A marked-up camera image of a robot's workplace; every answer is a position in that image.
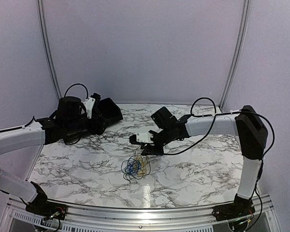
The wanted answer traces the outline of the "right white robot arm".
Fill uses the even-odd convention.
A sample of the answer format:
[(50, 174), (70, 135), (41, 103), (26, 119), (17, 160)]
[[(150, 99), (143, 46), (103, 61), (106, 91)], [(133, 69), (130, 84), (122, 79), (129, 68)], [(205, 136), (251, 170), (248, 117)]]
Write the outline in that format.
[(184, 115), (177, 119), (166, 107), (151, 118), (160, 132), (148, 131), (136, 135), (136, 142), (144, 149), (143, 154), (164, 155), (165, 145), (175, 140), (208, 135), (233, 135), (237, 137), (243, 156), (240, 185), (230, 213), (241, 216), (251, 205), (256, 184), (261, 175), (268, 130), (253, 107), (245, 105), (238, 113), (214, 113), (212, 115)]

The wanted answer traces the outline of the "left aluminium frame post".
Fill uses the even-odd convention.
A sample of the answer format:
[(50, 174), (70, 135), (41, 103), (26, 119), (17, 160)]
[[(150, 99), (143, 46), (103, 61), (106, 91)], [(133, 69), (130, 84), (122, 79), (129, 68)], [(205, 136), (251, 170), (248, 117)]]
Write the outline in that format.
[(46, 63), (47, 63), (48, 69), (49, 69), (51, 83), (53, 85), (56, 99), (57, 99), (57, 101), (59, 101), (60, 98), (62, 97), (62, 93), (61, 93), (61, 89), (59, 86), (57, 72), (56, 72), (56, 68), (54, 65), (52, 51), (51, 51), (49, 37), (48, 37), (45, 10), (44, 10), (44, 2), (43, 2), (43, 0), (36, 0), (36, 4), (37, 4), (37, 10), (38, 10), (38, 18), (39, 18), (40, 31), (41, 31), (41, 36), (42, 36), (42, 43), (43, 43), (44, 53), (45, 53), (45, 57), (46, 57)]

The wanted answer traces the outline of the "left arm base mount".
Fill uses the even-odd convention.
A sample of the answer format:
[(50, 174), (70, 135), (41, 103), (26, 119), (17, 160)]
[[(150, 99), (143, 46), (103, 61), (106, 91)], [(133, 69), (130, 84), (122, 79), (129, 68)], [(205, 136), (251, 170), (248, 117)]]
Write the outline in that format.
[(25, 202), (26, 211), (43, 216), (45, 220), (64, 220), (67, 213), (67, 205), (50, 202), (47, 199), (35, 199), (33, 202)]

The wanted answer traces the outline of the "right aluminium frame post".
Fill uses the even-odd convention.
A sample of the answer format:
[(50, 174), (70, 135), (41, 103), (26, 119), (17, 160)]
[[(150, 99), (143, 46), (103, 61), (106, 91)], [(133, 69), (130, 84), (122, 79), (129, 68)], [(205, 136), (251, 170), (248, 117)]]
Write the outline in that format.
[(248, 19), (249, 19), (249, 12), (250, 12), (250, 7), (251, 7), (251, 1), (250, 0), (244, 0), (243, 1), (243, 8), (242, 8), (242, 13), (241, 13), (241, 19), (240, 19), (240, 26), (239, 26), (239, 31), (238, 31), (238, 36), (236, 39), (236, 44), (235, 44), (235, 49), (234, 49), (234, 54), (232, 57), (230, 69), (228, 72), (227, 80), (225, 87), (223, 89), (220, 102), (219, 102), (219, 107), (220, 109), (223, 109), (224, 106), (226, 105), (228, 96), (231, 91), (231, 87), (235, 78), (236, 70), (237, 70), (237, 65), (240, 59), (240, 55), (244, 46), (245, 42), (245, 36), (246, 36), (246, 31), (248, 27)]

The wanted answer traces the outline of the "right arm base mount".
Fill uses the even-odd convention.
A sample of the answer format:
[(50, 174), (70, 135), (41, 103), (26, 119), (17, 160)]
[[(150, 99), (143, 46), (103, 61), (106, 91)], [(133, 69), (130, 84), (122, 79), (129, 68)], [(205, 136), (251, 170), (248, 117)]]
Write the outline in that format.
[(234, 204), (225, 204), (214, 206), (212, 216), (216, 218), (216, 221), (223, 221), (249, 216), (254, 213), (254, 207), (237, 208)]

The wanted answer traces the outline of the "aluminium frame post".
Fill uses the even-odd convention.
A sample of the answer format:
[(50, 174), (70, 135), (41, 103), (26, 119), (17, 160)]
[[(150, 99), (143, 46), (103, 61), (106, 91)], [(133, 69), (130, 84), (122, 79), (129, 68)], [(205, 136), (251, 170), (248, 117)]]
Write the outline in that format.
[(219, 107), (220, 109), (223, 109), (224, 106), (226, 105), (228, 96), (231, 91), (231, 87), (235, 78), (236, 70), (237, 70), (237, 65), (240, 59), (240, 55), (244, 46), (245, 42), (245, 36), (246, 36), (246, 31), (248, 27), (248, 19), (249, 19), (249, 12), (250, 12), (250, 7), (251, 7), (251, 1), (250, 0), (244, 0), (243, 1), (243, 8), (242, 8), (242, 13), (241, 13), (241, 19), (240, 19), (240, 26), (239, 26), (239, 31), (238, 31), (238, 36), (236, 39), (236, 44), (235, 44), (235, 49), (234, 49), (234, 54), (232, 57), (230, 69), (228, 72), (227, 80), (225, 87), (223, 89), (220, 102), (219, 102)]
[(51, 51), (49, 37), (48, 37), (45, 10), (44, 10), (44, 2), (43, 2), (43, 0), (36, 0), (36, 4), (37, 4), (37, 10), (38, 10), (38, 18), (39, 18), (40, 31), (41, 31), (41, 36), (42, 36), (42, 43), (43, 43), (44, 53), (45, 53), (45, 57), (46, 57), (46, 63), (47, 63), (48, 69), (49, 69), (51, 83), (53, 85), (56, 99), (57, 99), (57, 101), (59, 101), (60, 98), (62, 97), (62, 93), (61, 93), (61, 89), (59, 86), (57, 72), (56, 72), (56, 68), (54, 65), (52, 51)]

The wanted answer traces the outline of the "black three-compartment bin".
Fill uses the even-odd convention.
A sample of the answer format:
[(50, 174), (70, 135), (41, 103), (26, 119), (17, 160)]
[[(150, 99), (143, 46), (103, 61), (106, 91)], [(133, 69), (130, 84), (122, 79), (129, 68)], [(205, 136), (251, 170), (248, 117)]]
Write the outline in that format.
[(99, 101), (98, 111), (103, 118), (110, 120), (111, 123), (117, 123), (123, 119), (119, 106), (109, 97)]

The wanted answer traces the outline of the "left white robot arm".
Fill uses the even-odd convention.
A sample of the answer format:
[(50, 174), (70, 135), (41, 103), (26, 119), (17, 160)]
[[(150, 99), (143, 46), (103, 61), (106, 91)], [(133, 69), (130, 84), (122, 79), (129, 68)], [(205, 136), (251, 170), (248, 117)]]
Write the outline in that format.
[[(63, 97), (58, 109), (50, 116), (33, 118), (26, 125), (0, 130), (0, 155), (35, 145), (49, 145), (63, 140), (65, 144), (77, 143), (83, 134), (93, 131), (94, 120), (101, 97), (93, 94), (81, 101), (77, 97)], [(0, 191), (17, 196), (41, 215), (48, 215), (51, 203), (37, 185), (25, 181), (0, 168)]]

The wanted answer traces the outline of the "aluminium front rail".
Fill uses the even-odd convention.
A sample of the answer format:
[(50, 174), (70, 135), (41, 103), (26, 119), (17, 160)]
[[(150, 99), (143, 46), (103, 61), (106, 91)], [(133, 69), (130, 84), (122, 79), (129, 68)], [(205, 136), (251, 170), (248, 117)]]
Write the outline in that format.
[(0, 232), (279, 232), (269, 195), (254, 197), (255, 211), (221, 219), (223, 203), (166, 208), (112, 208), (67, 203), (65, 218), (44, 220), (27, 212), (19, 198), (10, 197), (0, 222)]

